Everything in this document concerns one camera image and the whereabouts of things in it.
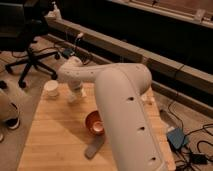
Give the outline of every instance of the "office chair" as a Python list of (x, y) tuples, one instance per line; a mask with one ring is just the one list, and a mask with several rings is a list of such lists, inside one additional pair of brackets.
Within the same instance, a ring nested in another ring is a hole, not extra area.
[(18, 81), (19, 87), (25, 88), (24, 78), (33, 66), (36, 70), (42, 68), (50, 72), (52, 79), (57, 79), (56, 72), (43, 64), (40, 60), (54, 55), (60, 56), (57, 51), (35, 55), (30, 48), (31, 43), (36, 43), (36, 36), (48, 33), (48, 25), (39, 7), (38, 0), (28, 0), (23, 3), (4, 3), (0, 1), (0, 50), (27, 52), (27, 58), (5, 65), (8, 73), (13, 73), (12, 67), (26, 64)]

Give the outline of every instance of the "white cup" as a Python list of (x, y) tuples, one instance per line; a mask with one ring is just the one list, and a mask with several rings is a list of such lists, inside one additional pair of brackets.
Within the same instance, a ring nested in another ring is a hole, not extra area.
[(58, 96), (59, 95), (58, 81), (55, 81), (55, 80), (47, 81), (44, 85), (44, 90), (47, 92), (47, 95), (50, 97)]

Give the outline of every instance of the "floor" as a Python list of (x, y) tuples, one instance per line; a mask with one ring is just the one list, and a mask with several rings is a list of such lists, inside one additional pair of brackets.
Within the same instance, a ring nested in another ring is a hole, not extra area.
[[(46, 47), (53, 46), (52, 42), (49, 42), (43, 38), (38, 38), (39, 43), (34, 44), (33, 48), (36, 50), (43, 49)], [(0, 59), (6, 60), (8, 62), (15, 61), (16, 59), (11, 57), (11, 53), (2, 52), (0, 54)], [(44, 60), (45, 63), (48, 63), (54, 69), (58, 69), (61, 64), (65, 62), (64, 58), (60, 60), (55, 60), (54, 58), (48, 58)], [(0, 60), (0, 71), (4, 69), (5, 63)], [(50, 80), (48, 75), (43, 73), (36, 72), (31, 70), (30, 74), (26, 78), (27, 88), (22, 90), (17, 86), (17, 80), (19, 78), (19, 73), (21, 72), (23, 66), (16, 67), (14, 69), (15, 74), (9, 75), (7, 72), (3, 71), (0, 73), (0, 79), (3, 79), (7, 82), (9, 88), (5, 92), (8, 96), (17, 104), (20, 109), (20, 118), (21, 125), (15, 131), (7, 130), (3, 125), (0, 129), (5, 135), (5, 140), (0, 143), (0, 170), (2, 171), (15, 171), (17, 170), (18, 163), (24, 148), (24, 144), (30, 129), (30, 125), (33, 120), (34, 113), (41, 95), (43, 85), (47, 80)], [(159, 109), (167, 110), (168, 104), (171, 102), (171, 99), (156, 93), (156, 101), (158, 103)], [(198, 113), (180, 103), (173, 103), (171, 110), (178, 115), (184, 123), (184, 132), (188, 133), (189, 131), (199, 129), (203, 124), (213, 123), (211, 118), (204, 116), (201, 113)], [(210, 135), (205, 132), (198, 132), (190, 135), (190, 147), (193, 151), (196, 151), (196, 143), (199, 140), (208, 140), (213, 143), (213, 139)], [(208, 155), (213, 155), (213, 149), (207, 144), (203, 144), (202, 151)], [(213, 170), (213, 165), (208, 164), (207, 166), (198, 166), (204, 171)]]

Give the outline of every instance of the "desk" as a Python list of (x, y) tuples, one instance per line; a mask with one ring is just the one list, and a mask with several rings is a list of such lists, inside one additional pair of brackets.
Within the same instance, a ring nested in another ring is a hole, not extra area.
[[(84, 84), (87, 97), (69, 104), (68, 87), (59, 86), (60, 95), (49, 99), (43, 92), (18, 171), (116, 171), (110, 146), (106, 140), (92, 160), (84, 157), (84, 150), (93, 137), (85, 128), (87, 114), (97, 109), (93, 84)], [(152, 90), (146, 93), (154, 99)], [(159, 117), (155, 101), (145, 103), (145, 110), (160, 143), (169, 170), (175, 163), (165, 136), (165, 127)]]

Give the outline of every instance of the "chair base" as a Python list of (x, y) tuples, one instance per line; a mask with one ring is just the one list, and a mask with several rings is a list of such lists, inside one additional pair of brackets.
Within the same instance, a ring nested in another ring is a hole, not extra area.
[(11, 67), (13, 66), (17, 66), (17, 65), (22, 65), (22, 64), (26, 64), (20, 78), (18, 81), (19, 87), (21, 88), (25, 88), (26, 87), (26, 83), (24, 82), (25, 77), (27, 76), (30, 68), (33, 66), (36, 70), (38, 70), (38, 68), (43, 68), (47, 71), (49, 71), (51, 74), (51, 78), (52, 79), (57, 79), (57, 73), (55, 72), (55, 70), (51, 69), (50, 67), (48, 67), (47, 65), (43, 64), (42, 62), (40, 62), (41, 59), (47, 58), (49, 56), (54, 55), (55, 59), (59, 59), (60, 56), (58, 54), (57, 51), (54, 52), (50, 52), (50, 53), (46, 53), (46, 54), (42, 54), (42, 55), (38, 55), (35, 56), (32, 49), (28, 48), (27, 50), (27, 54), (28, 54), (28, 58), (27, 59), (22, 59), (20, 61), (17, 62), (13, 62), (10, 64), (5, 65), (5, 69), (7, 70), (8, 73), (12, 74), (13, 70), (11, 69)]

